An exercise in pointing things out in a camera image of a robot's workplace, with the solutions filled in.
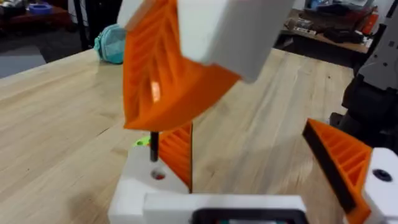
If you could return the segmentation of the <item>white orange left gripper right finger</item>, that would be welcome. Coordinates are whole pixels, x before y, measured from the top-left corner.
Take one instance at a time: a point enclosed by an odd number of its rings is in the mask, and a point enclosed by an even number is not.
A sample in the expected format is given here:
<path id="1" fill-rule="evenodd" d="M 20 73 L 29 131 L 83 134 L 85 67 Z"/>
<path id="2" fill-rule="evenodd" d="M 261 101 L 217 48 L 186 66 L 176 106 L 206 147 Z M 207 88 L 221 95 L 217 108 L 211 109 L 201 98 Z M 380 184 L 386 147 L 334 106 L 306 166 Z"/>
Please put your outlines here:
<path id="1" fill-rule="evenodd" d="M 393 150 L 368 146 L 315 119 L 307 119 L 302 136 L 344 211 L 344 223 L 397 223 Z"/>

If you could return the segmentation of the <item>finger of the white orange right gripper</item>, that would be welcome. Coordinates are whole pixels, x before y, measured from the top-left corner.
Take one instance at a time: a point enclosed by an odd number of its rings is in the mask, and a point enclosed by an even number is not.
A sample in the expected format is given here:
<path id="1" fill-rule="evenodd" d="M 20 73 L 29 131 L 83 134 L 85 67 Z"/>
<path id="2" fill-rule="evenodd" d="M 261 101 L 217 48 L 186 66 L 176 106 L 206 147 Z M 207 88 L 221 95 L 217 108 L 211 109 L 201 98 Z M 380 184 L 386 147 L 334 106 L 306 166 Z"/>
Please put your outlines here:
<path id="1" fill-rule="evenodd" d="M 126 30 L 125 127 L 166 131 L 214 105 L 236 82 L 254 83 L 292 0 L 143 0 Z"/>
<path id="2" fill-rule="evenodd" d="M 117 23 L 123 29 L 133 29 L 144 15 L 143 0 L 122 0 Z"/>

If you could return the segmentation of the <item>white orange left gripper left finger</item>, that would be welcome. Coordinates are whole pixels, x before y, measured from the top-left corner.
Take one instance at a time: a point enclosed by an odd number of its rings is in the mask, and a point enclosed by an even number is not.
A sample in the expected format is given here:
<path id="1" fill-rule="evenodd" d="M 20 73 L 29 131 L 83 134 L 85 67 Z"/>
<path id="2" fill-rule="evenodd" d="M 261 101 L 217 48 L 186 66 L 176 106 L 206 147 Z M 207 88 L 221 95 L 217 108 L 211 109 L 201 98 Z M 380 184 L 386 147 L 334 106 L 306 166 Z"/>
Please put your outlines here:
<path id="1" fill-rule="evenodd" d="M 127 159 L 108 208 L 110 223 L 190 223 L 191 215 L 172 210 L 167 202 L 151 214 L 145 211 L 150 194 L 192 193 L 193 123 L 164 131 L 158 150 L 153 137 L 138 140 Z"/>

